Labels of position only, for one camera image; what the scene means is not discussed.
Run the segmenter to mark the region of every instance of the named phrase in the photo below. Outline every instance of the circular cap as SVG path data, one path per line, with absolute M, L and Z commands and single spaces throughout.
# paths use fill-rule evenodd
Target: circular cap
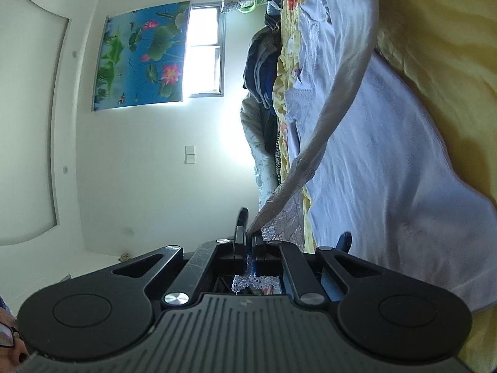
M 188 303 L 188 300 L 190 300 L 188 295 L 182 292 L 168 293 L 164 296 L 164 301 L 170 306 L 182 306 Z
M 319 306 L 325 301 L 325 297 L 319 293 L 306 293 L 300 296 L 300 301 L 309 306 Z
M 76 294 L 59 301 L 54 307 L 54 317 L 66 327 L 92 327 L 104 321 L 112 306 L 95 294 Z
M 423 327 L 436 317 L 436 308 L 429 301 L 406 295 L 383 300 L 379 311 L 389 323 L 406 328 Z

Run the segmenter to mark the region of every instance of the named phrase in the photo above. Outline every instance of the window frame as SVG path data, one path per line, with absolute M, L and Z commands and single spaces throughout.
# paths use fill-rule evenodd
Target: window frame
M 218 46 L 219 47 L 219 92 L 200 92 L 190 94 L 189 98 L 201 97 L 223 97 L 224 96 L 224 46 L 226 43 L 226 21 L 225 13 L 221 12 L 221 3 L 192 4 L 190 10 L 202 8 L 216 8 L 218 10 L 218 42 L 216 44 L 198 44 L 194 46 Z

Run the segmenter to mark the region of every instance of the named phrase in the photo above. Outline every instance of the yellow floral bedding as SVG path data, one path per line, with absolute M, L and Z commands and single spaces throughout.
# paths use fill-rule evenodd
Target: yellow floral bedding
M 298 67 L 299 3 L 284 0 L 283 49 L 274 86 L 282 121 L 281 173 L 290 168 L 283 92 Z M 435 121 L 461 179 L 497 203 L 497 0 L 380 0 L 378 48 Z M 304 194 L 305 249 L 315 241 Z M 473 315 L 459 357 L 477 373 L 497 366 L 497 306 Z

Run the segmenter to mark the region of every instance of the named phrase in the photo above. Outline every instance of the window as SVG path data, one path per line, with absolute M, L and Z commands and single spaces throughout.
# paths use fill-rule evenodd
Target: window
M 183 91 L 186 96 L 222 96 L 224 14 L 221 6 L 193 6 L 186 37 Z

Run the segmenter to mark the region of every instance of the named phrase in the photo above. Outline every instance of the silver screw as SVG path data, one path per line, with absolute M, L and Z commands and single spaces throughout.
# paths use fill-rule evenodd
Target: silver screw
M 300 301 L 309 306 L 318 306 L 325 301 L 325 297 L 319 293 L 306 293 L 300 296 Z
M 170 306 L 182 306 L 188 303 L 188 300 L 190 300 L 188 295 L 181 292 L 168 293 L 164 296 L 164 301 Z

